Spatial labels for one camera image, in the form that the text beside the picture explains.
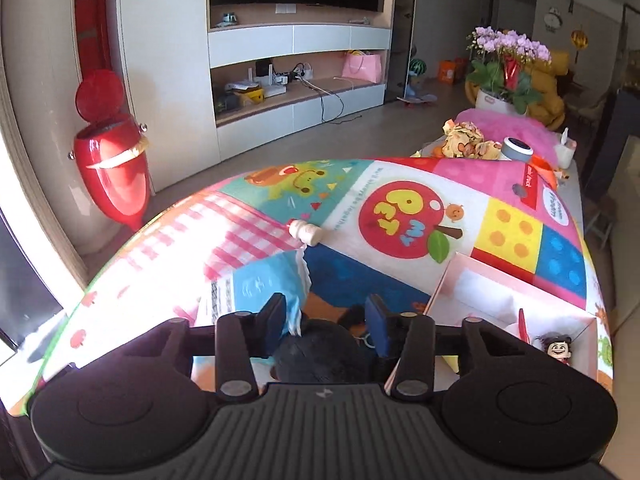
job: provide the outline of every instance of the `orange bowl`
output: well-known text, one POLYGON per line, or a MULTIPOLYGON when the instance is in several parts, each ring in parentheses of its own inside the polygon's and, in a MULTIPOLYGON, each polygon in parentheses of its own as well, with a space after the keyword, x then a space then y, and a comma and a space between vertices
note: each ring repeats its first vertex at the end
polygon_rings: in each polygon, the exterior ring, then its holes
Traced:
POLYGON ((551 186, 554 191, 558 189, 558 179, 551 165, 541 156, 535 153, 531 155, 529 164, 545 179, 546 183, 551 186))

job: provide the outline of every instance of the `play mat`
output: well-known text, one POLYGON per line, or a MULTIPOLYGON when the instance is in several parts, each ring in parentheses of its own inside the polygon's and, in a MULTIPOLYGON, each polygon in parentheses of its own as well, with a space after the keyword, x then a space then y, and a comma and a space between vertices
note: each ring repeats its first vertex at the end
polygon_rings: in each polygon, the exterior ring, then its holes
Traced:
POLYGON ((612 362, 589 251, 555 192, 521 162, 394 158, 270 167, 207 187, 157 216, 89 286, 52 343, 44 380, 172 317, 211 324, 282 291, 288 329, 310 292, 331 306, 427 303, 456 252, 598 317, 598 380, 612 362), (304 247, 286 224, 322 226, 304 247))

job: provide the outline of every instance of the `white flower pot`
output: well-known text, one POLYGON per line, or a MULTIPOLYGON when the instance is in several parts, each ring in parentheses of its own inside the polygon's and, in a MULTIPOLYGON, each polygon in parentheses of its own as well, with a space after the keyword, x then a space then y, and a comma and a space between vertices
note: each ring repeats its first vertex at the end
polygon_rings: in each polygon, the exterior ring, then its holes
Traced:
POLYGON ((478 97, 476 98, 476 108, 478 108, 479 110, 491 110, 492 112, 498 112, 499 114, 522 117, 522 114, 519 114, 512 104, 508 103, 507 101, 503 101, 502 99, 492 97, 482 90, 478 91, 478 97))

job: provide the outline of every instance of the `gray floor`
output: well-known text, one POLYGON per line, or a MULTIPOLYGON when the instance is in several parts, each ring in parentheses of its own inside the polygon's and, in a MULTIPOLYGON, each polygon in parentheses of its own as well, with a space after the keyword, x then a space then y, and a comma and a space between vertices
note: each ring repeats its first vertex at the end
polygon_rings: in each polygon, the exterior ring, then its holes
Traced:
MULTIPOLYGON (((364 110, 335 123, 320 124, 241 153, 167 187, 149 202, 145 221, 151 220, 178 200, 230 176, 266 166, 324 158, 375 158, 407 156, 442 135, 442 125, 469 108, 464 86, 428 82, 425 92, 438 96, 434 105, 406 107, 394 102, 364 110)), ((84 257, 90 275, 115 254, 132 235, 123 227, 95 254, 84 257)))

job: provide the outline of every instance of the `pink gift bag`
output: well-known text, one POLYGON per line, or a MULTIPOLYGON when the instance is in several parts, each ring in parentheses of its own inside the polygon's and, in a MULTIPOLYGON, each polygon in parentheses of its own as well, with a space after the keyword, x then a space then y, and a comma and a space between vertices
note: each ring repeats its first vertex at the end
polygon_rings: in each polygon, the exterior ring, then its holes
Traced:
POLYGON ((347 54, 344 59, 344 67, 342 68, 342 77, 379 83, 382 81, 380 54, 369 54, 366 56, 347 54))

